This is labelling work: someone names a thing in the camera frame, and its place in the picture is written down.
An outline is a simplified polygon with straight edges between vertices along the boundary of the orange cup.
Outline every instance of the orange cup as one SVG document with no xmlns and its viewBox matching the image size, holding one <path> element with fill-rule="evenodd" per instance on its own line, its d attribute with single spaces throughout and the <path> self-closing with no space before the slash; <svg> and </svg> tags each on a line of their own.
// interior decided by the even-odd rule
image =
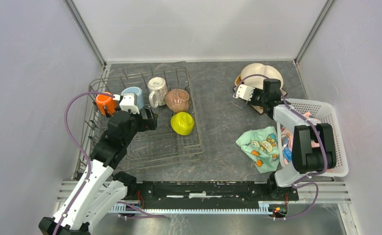
<svg viewBox="0 0 382 235">
<path fill-rule="evenodd" d="M 99 108 L 101 114 L 107 116 L 107 114 L 112 115 L 116 112 L 116 107 L 118 103 L 113 100 L 110 96 L 99 94 L 96 96 L 96 105 Z"/>
</svg>

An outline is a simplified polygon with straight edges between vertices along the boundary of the white wall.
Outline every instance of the white wall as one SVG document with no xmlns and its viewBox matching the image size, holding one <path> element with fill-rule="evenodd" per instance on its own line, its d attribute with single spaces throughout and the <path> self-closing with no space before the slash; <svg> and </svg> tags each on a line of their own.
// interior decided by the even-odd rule
<svg viewBox="0 0 382 235">
<path fill-rule="evenodd" d="M 293 59 L 325 0 L 75 0 L 108 61 Z"/>
<path fill-rule="evenodd" d="M 38 235 L 52 215 L 75 163 L 64 109 L 100 70 L 64 1 L 0 1 L 0 234 Z"/>
<path fill-rule="evenodd" d="M 382 234 L 382 1 L 337 1 L 300 72 L 309 99 L 335 106 L 362 233 Z"/>
</svg>

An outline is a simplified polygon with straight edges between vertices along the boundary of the yellow bowl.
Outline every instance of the yellow bowl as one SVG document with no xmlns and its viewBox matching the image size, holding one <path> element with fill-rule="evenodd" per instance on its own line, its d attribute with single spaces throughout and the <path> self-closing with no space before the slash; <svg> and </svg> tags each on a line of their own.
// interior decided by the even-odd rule
<svg viewBox="0 0 382 235">
<path fill-rule="evenodd" d="M 187 136 L 194 128 L 194 119 L 189 113 L 179 112 L 172 116 L 171 126 L 176 133 Z"/>
</svg>

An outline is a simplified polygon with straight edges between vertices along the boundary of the cartoon print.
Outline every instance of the cartoon print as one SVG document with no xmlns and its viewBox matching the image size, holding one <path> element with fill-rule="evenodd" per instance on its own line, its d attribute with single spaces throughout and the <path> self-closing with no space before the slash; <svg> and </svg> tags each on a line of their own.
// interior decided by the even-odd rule
<svg viewBox="0 0 382 235">
<path fill-rule="evenodd" d="M 261 166 L 263 165 L 263 161 L 260 160 L 260 159 L 257 160 L 256 165 L 257 165 L 258 167 L 261 167 Z"/>
<path fill-rule="evenodd" d="M 253 154 L 253 155 L 256 155 L 256 156 L 260 156 L 260 153 L 259 153 L 258 151 L 256 151 L 256 150 L 253 150 L 253 151 L 252 151 L 252 154 Z"/>
<path fill-rule="evenodd" d="M 265 152 L 266 154 L 269 154 L 273 151 L 273 147 L 276 147 L 277 146 L 277 139 L 276 139 L 276 135 L 271 133 L 267 136 L 267 139 L 262 141 L 262 142 L 259 142 L 259 141 L 252 141 L 252 144 L 257 146 L 258 148 L 260 148 L 263 152 Z M 253 155 L 256 155 L 256 156 L 259 156 L 259 152 L 256 151 L 256 150 L 253 150 L 252 151 L 252 154 Z M 278 157 L 279 155 L 278 154 L 273 154 L 272 155 L 272 158 L 274 161 L 278 160 Z"/>
</svg>

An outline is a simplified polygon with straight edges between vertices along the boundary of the black base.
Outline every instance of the black base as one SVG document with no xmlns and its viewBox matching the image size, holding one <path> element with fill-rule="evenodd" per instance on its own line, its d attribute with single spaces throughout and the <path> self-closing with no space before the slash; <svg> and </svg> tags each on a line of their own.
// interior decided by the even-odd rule
<svg viewBox="0 0 382 235">
<path fill-rule="evenodd" d="M 54 218 L 44 217 L 38 224 L 38 228 L 40 228 L 41 233 L 43 235 L 52 235 L 56 225 L 57 223 L 54 222 Z M 70 230 L 68 227 L 60 226 L 60 228 L 57 231 L 57 234 L 58 235 L 90 235 L 90 233 L 88 232 L 89 230 L 88 227 L 89 227 L 89 223 L 82 224 L 80 227 L 80 230 Z"/>
<path fill-rule="evenodd" d="M 137 183 L 132 191 L 141 191 L 146 209 L 258 209 L 259 201 L 299 200 L 293 188 L 271 190 L 269 184 L 253 181 L 230 182 L 147 182 Z M 203 193 L 220 198 L 190 198 L 190 193 Z M 124 200 L 137 200 L 137 195 L 128 195 Z"/>
</svg>

